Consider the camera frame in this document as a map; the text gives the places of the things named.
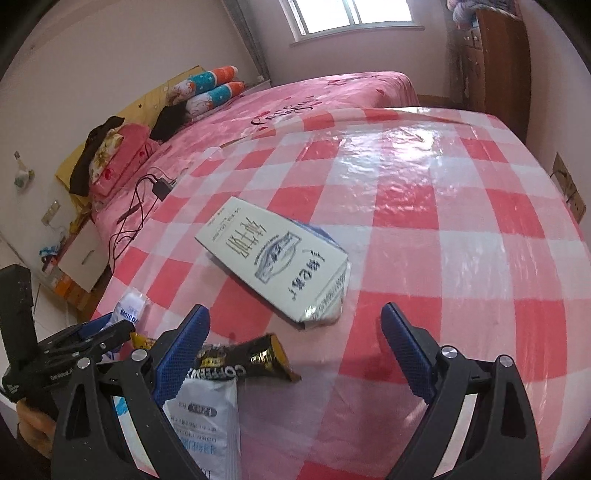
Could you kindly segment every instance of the pink pillow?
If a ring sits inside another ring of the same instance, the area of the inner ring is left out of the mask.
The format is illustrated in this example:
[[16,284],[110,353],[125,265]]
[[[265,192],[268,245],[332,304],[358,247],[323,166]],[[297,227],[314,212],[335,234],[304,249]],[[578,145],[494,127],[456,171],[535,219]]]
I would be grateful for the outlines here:
[[119,134],[123,135],[119,150],[96,183],[90,186],[94,203],[104,205],[113,198],[159,146],[158,142],[148,138],[150,129],[145,125],[124,125],[119,129]]

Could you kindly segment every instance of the charger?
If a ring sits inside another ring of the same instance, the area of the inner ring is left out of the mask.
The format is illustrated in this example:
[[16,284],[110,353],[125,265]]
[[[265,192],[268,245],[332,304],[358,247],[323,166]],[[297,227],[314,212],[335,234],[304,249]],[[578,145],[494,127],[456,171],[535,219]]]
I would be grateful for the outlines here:
[[158,200],[161,202],[168,196],[170,192],[173,191],[173,186],[166,181],[165,178],[159,178],[153,185],[152,185],[152,193],[158,197]]

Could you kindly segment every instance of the white carton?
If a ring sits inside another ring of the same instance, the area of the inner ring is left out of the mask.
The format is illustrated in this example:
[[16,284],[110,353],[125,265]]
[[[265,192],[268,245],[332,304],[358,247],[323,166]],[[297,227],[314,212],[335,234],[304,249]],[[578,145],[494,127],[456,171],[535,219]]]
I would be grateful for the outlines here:
[[230,198],[196,239],[257,293],[304,326],[340,316],[349,257],[322,231]]

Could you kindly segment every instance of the blue gripper pad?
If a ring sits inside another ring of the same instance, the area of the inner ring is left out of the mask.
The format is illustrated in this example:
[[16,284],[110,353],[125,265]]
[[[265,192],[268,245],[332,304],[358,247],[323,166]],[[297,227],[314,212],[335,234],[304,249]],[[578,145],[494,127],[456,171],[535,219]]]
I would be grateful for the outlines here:
[[414,395],[429,405],[437,394],[437,372],[414,337],[414,328],[392,303],[382,309],[381,323],[382,332],[400,364],[408,386]]
[[113,312],[107,313],[96,320],[91,320],[90,322],[83,324],[82,327],[80,327],[80,330],[78,330],[79,337],[82,340],[86,340],[87,338],[99,333],[111,319],[111,315],[113,315]]
[[159,407],[178,395],[187,372],[193,366],[209,334],[209,310],[195,305],[178,329],[163,335],[167,333],[176,334],[176,339],[154,368],[152,398]]

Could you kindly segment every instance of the window frame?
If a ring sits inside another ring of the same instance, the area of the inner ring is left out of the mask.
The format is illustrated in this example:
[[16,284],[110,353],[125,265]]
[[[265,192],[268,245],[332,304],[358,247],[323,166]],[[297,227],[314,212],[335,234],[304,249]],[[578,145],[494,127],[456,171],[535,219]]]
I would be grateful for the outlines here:
[[[357,18],[359,18],[359,23],[358,24],[354,23],[353,15],[350,10],[348,1],[347,0],[341,0],[341,1],[343,2],[343,6],[345,7],[345,11],[347,13],[347,17],[349,19],[349,25],[345,25],[343,27],[337,27],[337,28],[329,28],[328,30],[320,30],[319,32],[315,32],[315,33],[309,33],[308,28],[306,26],[306,19],[304,18],[304,15],[301,13],[301,10],[300,10],[297,0],[280,0],[281,6],[283,7],[285,16],[287,17],[287,21],[290,25],[290,28],[292,30],[292,33],[293,33],[293,36],[295,39],[295,42],[293,44],[312,40],[314,38],[329,37],[329,36],[335,35],[335,34],[348,33],[348,32],[354,32],[354,31],[359,31],[359,30],[370,30],[370,29],[374,29],[374,28],[397,28],[397,29],[399,28],[399,29],[406,29],[406,30],[425,30],[425,27],[423,27],[422,25],[418,24],[415,21],[415,15],[413,13],[413,9],[411,6],[412,2],[410,0],[405,0],[405,1],[407,2],[408,10],[410,11],[410,15],[411,15],[412,20],[391,21],[391,22],[372,22],[372,23],[366,23],[366,24],[361,23],[361,16],[359,15],[359,11],[356,12]],[[300,17],[299,20],[303,26],[304,31],[306,32],[305,34],[301,33],[298,19],[296,18],[293,10],[291,9],[290,2],[293,2],[295,5],[295,8],[298,12],[298,16]]]

